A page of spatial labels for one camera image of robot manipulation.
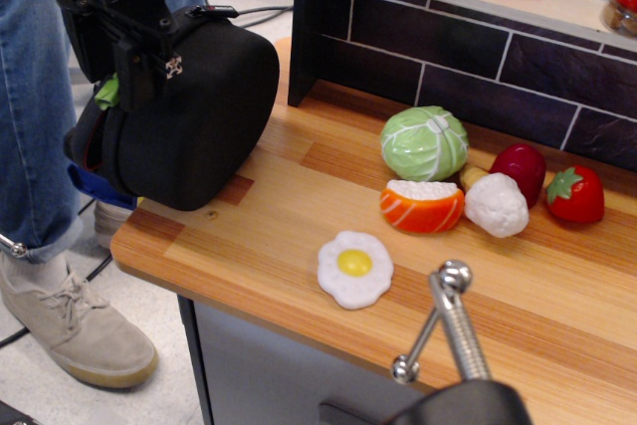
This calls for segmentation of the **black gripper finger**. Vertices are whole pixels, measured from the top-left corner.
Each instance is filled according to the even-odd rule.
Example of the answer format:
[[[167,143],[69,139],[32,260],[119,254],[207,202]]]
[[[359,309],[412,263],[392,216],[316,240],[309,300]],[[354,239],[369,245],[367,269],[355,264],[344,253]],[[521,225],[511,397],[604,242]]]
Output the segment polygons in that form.
[[[113,45],[117,36],[103,9],[86,1],[59,4],[71,45],[87,79],[101,82],[115,72]]]
[[[120,39],[113,46],[119,106],[132,112],[161,96],[166,83],[182,73],[182,57],[169,42]]]

